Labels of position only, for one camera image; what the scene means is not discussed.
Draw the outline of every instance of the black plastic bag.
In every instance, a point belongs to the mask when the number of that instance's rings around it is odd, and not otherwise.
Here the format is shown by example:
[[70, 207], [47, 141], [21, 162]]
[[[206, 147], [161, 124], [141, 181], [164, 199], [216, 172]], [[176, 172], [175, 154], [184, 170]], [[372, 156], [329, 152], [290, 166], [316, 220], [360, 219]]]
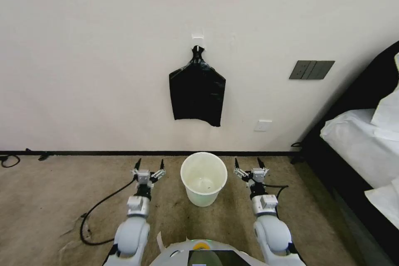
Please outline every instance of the black plastic bag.
[[220, 127], [226, 79], [202, 59], [203, 51], [195, 46], [191, 61], [169, 74], [173, 115], [175, 120], [196, 118]]

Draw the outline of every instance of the floor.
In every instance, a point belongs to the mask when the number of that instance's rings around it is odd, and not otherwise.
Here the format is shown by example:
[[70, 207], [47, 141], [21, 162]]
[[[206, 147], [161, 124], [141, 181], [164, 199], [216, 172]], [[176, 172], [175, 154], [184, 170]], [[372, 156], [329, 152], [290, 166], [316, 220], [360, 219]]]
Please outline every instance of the floor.
[[[111, 244], [87, 246], [79, 240], [80, 216], [131, 179], [138, 156], [53, 156], [38, 161], [22, 156], [20, 164], [0, 169], [0, 265], [102, 265]], [[141, 168], [156, 170], [164, 158], [167, 174], [150, 203], [149, 241], [142, 265], [159, 254], [156, 235], [164, 244], [189, 239], [229, 243], [262, 260], [253, 234], [249, 190], [233, 175], [234, 157], [221, 157], [229, 172], [215, 203], [191, 204], [180, 180], [183, 156], [144, 156]], [[302, 163], [288, 157], [261, 157], [270, 168], [269, 184], [284, 185], [280, 218], [308, 266], [364, 265], [335, 202]], [[257, 165], [256, 157], [238, 157], [241, 168]], [[130, 187], [104, 202], [89, 218], [91, 241], [113, 238], [126, 217]]]

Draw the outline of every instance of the black bed frame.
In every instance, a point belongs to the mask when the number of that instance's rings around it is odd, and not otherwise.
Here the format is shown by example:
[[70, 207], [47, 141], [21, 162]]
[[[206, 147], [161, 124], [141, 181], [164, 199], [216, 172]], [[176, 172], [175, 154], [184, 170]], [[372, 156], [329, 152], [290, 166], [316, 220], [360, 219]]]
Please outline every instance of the black bed frame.
[[398, 52], [399, 42], [396, 42], [369, 64], [310, 130], [301, 150], [301, 155], [330, 193], [335, 190], [343, 198], [396, 265], [399, 265], [399, 230], [368, 201], [364, 191], [372, 187], [320, 137], [320, 130], [327, 120], [348, 110], [376, 108], [380, 99], [398, 85], [399, 74], [394, 62]]

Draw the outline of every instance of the baseboard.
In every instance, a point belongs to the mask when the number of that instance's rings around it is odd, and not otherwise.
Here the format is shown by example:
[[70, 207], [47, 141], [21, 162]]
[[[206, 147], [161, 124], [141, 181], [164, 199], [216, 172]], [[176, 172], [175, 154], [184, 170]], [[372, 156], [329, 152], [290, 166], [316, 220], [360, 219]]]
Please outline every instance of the baseboard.
[[[200, 151], [0, 151], [0, 155], [59, 155], [59, 156], [188, 156]], [[207, 151], [216, 156], [296, 156], [288, 152]]]

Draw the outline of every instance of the plastic bucket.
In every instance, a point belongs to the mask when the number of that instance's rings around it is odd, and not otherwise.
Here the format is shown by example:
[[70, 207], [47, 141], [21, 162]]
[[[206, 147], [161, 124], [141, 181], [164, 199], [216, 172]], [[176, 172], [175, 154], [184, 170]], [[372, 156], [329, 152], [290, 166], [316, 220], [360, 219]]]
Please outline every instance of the plastic bucket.
[[184, 160], [180, 176], [189, 200], [196, 206], [212, 204], [227, 181], [227, 169], [219, 157], [198, 152]]

